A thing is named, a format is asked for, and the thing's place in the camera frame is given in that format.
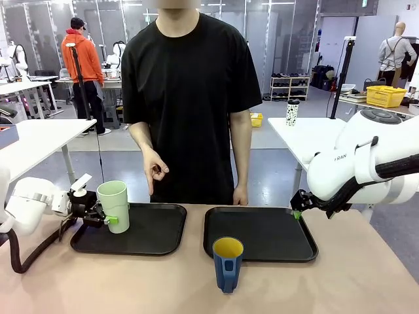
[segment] shoe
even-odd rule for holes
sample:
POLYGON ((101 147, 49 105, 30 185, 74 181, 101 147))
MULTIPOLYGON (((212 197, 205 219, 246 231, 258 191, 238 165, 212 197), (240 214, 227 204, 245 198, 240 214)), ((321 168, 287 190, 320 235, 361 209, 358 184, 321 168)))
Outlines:
POLYGON ((98 134, 98 135, 106 135, 106 134, 109 134, 109 133, 111 133, 112 131, 110 130, 110 129, 105 129, 105 131, 103 132, 103 133, 100 133, 100 134, 98 134))

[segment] cup handle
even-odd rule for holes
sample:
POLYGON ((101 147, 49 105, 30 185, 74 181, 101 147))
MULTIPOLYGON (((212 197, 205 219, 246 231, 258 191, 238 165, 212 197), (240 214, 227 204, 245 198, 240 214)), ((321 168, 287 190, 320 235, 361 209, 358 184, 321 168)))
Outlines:
POLYGON ((222 258, 221 262, 223 263, 223 277, 224 277, 224 293, 232 293, 233 292, 233 284, 234 284, 234 277, 236 275, 236 259, 231 258, 222 258), (232 262, 233 263, 233 269, 232 270, 226 270, 225 263, 226 262, 232 262))

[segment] black t-shirt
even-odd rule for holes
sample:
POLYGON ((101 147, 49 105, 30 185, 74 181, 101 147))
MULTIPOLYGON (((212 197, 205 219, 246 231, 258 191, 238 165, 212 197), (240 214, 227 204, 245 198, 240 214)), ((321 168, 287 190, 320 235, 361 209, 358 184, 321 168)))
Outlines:
POLYGON ((121 64, 124 121, 150 125, 170 170, 151 201, 231 204, 229 114, 262 103, 237 29, 201 14, 192 32, 171 38, 153 22, 128 43, 121 64))

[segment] mannequin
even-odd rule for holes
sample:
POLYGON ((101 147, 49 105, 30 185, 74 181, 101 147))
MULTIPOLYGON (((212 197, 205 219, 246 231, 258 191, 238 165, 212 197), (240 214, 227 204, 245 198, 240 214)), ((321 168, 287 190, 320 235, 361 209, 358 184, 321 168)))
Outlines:
POLYGON ((401 63, 408 52, 411 60, 408 62, 412 66, 417 59, 417 54, 408 39, 402 38, 406 30, 406 23, 399 22, 395 25, 395 34, 393 37, 382 42, 378 61, 381 64, 378 79, 385 78, 387 86, 397 86, 397 81, 401 74, 401 63))
POLYGON ((20 44, 15 44, 14 41, 10 42, 10 46, 7 48, 7 54, 9 58, 13 60, 15 59, 15 67, 17 68, 19 75, 22 77, 23 80, 29 80, 29 75, 27 73, 27 59, 25 49, 20 44))
POLYGON ((113 54, 106 58, 106 64, 111 66, 111 69, 120 69, 120 60, 125 50, 125 43, 117 41, 113 44, 113 54))

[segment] orange hoodie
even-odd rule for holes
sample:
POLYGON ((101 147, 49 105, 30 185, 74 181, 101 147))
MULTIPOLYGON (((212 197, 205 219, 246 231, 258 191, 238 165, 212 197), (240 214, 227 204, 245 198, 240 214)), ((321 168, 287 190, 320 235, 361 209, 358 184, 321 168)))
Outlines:
POLYGON ((103 74, 99 56, 98 52, 94 48, 93 43, 87 40, 83 35, 74 29, 68 29, 67 36, 65 36, 65 39, 61 44, 61 51, 63 54, 65 67, 67 68, 70 77, 73 79, 73 82, 77 83, 79 79, 77 78, 77 70, 73 58, 73 51, 70 47, 66 46, 68 43, 76 44, 83 80, 96 80, 100 84, 103 84, 103 74))

